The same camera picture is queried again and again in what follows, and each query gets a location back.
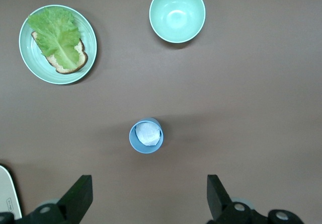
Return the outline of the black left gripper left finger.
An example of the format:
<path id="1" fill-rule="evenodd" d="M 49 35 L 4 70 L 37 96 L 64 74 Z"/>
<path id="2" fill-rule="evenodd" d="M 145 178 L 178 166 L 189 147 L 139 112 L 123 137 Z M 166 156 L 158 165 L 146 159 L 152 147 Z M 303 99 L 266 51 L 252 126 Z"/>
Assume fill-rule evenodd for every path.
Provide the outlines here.
<path id="1" fill-rule="evenodd" d="M 1 213 L 1 223 L 80 223 L 92 204 L 92 176 L 82 175 L 57 203 L 44 204 L 20 219 Z"/>

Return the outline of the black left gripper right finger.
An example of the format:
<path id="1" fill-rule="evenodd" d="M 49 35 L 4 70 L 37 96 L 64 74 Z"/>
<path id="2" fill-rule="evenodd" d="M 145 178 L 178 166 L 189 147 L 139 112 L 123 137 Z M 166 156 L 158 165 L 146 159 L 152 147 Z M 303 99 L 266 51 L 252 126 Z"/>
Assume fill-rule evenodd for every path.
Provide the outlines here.
<path id="1" fill-rule="evenodd" d="M 212 215 L 209 223 L 303 223 L 296 214 L 287 210 L 273 209 L 263 216 L 247 204 L 233 201 L 217 175 L 207 176 L 207 202 Z"/>

